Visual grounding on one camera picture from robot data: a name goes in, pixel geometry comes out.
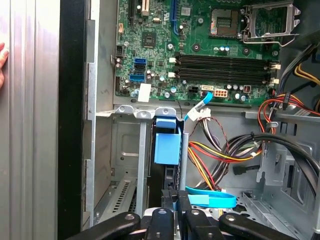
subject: blue sata port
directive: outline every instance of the blue sata port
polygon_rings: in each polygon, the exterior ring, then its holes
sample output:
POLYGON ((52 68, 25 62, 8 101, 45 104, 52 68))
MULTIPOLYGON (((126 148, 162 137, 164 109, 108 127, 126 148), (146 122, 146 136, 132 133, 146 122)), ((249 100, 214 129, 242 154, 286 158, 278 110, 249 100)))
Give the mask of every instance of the blue sata port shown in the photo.
POLYGON ((134 59, 134 64, 147 65, 147 59, 145 59, 145 58, 135 58, 134 59))
POLYGON ((143 75, 143 74, 130 74, 129 80, 131 82, 144 82, 145 75, 143 75))

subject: ram slot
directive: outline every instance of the ram slot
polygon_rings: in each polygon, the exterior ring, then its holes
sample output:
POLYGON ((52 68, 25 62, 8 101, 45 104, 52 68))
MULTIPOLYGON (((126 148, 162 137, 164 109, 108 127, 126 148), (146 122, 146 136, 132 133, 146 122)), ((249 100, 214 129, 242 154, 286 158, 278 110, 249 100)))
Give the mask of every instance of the ram slot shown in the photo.
POLYGON ((177 76, 187 81, 215 81, 263 85, 270 81, 270 74, 181 68, 177 76))
POLYGON ((175 65, 183 67, 238 69, 264 72, 268 70, 270 64, 268 61, 258 59, 181 55, 180 57, 177 57, 177 63, 175 65))

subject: green circuit board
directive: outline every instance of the green circuit board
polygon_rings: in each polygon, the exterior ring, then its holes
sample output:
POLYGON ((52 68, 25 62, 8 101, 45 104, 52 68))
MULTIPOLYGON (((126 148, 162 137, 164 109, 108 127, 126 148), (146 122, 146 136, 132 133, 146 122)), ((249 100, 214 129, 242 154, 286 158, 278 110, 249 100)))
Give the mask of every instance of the green circuit board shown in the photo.
MULTIPOLYGON (((213 56, 221 58, 235 58, 242 60, 268 60, 278 61, 279 45, 277 44, 244 44, 236 37, 230 37, 241 30, 242 23, 240 9, 252 4, 251 0, 177 0, 176 23, 171 21, 172 0, 149 0, 148 16, 137 11, 141 1, 119 0, 118 8, 118 34, 116 53, 121 55, 121 66, 115 70, 115 94, 117 96, 137 98, 141 83, 151 84, 150 98, 174 101, 199 101, 203 99, 201 86, 213 86, 214 89, 226 89, 227 84, 234 82, 218 80, 188 80, 168 77, 175 63, 169 61, 175 52, 192 56, 213 56), (130 9, 134 10, 134 17, 129 18, 130 9), (228 10, 230 18, 225 17, 219 10, 228 10), (215 37, 213 27, 214 15, 216 26, 228 27, 225 35, 215 37), (183 32, 177 33, 179 26, 183 32), (229 51, 221 51, 221 47, 228 47, 229 51), (143 82, 129 81, 133 74, 134 59, 146 60, 146 71, 150 70, 152 77, 143 82), (195 87, 199 91, 190 95, 189 89, 195 87)), ((277 8, 272 12, 262 9, 256 17, 256 35, 263 33, 282 32, 285 26, 286 11, 277 8)), ((214 97, 212 103, 220 104, 245 104, 259 106, 268 98, 268 84, 236 83, 239 86, 250 86, 250 91, 243 93, 229 89, 228 97, 214 97), (240 101, 237 96, 245 95, 245 101, 240 101)))

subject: motherboard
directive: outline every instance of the motherboard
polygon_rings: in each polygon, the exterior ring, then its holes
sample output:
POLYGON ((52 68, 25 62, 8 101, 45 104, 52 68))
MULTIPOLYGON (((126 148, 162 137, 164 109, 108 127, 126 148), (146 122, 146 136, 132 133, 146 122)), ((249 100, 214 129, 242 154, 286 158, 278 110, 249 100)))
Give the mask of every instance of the motherboard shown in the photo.
POLYGON ((275 92, 286 28, 286 7, 264 7, 273 2, 119 0, 115 94, 139 99, 148 84, 150 99, 212 92, 212 104, 259 106, 275 92))

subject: metal frame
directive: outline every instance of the metal frame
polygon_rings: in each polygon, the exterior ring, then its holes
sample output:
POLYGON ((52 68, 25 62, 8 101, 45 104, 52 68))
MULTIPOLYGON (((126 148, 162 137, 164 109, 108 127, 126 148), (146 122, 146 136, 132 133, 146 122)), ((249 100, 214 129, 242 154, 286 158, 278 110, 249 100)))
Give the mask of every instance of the metal frame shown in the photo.
POLYGON ((2 0, 0 22, 1 238, 55 240, 60 2, 2 0))
POLYGON ((136 186, 136 179, 125 176, 116 187, 97 223, 101 223, 117 214, 127 212, 130 208, 136 186))

